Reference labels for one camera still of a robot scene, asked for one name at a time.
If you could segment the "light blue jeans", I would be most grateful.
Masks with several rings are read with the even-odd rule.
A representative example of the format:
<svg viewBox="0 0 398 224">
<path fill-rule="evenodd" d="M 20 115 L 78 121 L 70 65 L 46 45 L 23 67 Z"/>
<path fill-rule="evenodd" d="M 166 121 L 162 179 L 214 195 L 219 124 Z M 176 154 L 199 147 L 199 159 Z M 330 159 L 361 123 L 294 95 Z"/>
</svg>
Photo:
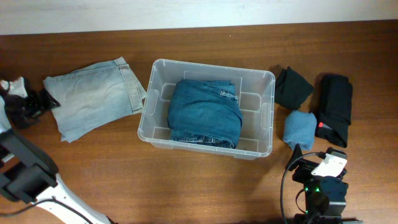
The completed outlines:
<svg viewBox="0 0 398 224">
<path fill-rule="evenodd" d="M 69 143 L 104 124 L 141 113 L 147 96 L 122 57 L 47 77 L 44 87 L 60 103 L 52 114 L 61 140 Z"/>
</svg>

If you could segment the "dark blue jeans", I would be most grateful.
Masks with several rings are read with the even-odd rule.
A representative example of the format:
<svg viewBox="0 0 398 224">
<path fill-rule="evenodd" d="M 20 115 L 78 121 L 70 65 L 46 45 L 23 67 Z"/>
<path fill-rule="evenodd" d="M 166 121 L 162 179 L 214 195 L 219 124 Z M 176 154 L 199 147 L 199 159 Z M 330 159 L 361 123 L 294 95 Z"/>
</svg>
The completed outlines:
<svg viewBox="0 0 398 224">
<path fill-rule="evenodd" d="M 169 104 L 170 140 L 234 149 L 243 115 L 230 80 L 180 80 Z"/>
</svg>

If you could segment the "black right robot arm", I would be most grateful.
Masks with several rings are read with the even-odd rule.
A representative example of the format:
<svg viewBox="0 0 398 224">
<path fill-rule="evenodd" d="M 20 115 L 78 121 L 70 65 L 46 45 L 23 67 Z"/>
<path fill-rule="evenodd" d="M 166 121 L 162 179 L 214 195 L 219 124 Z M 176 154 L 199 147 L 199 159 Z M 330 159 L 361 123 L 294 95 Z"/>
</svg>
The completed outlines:
<svg viewBox="0 0 398 224">
<path fill-rule="evenodd" d="M 348 156 L 345 152 L 329 147 L 325 152 L 304 154 L 296 144 L 288 161 L 280 185 L 280 210 L 284 223 L 284 184 L 287 173 L 293 172 L 292 180 L 303 185 L 297 196 L 304 194 L 305 208 L 293 218 L 304 224 L 362 223 L 355 218 L 343 218 L 349 185 L 343 182 Z"/>
</svg>

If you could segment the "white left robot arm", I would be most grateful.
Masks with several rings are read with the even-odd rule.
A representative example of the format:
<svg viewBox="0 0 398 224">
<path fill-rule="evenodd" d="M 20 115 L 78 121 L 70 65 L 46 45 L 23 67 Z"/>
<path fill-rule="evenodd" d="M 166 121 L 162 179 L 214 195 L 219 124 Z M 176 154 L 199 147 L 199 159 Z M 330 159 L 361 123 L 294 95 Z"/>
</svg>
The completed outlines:
<svg viewBox="0 0 398 224">
<path fill-rule="evenodd" d="M 12 202 L 28 204 L 7 216 L 40 207 L 64 223 L 112 223 L 112 219 L 91 208 L 66 186 L 47 153 L 17 132 L 59 106 L 47 90 L 36 92 L 24 77 L 1 80 L 1 166 L 13 158 L 18 160 L 1 173 L 1 195 Z"/>
</svg>

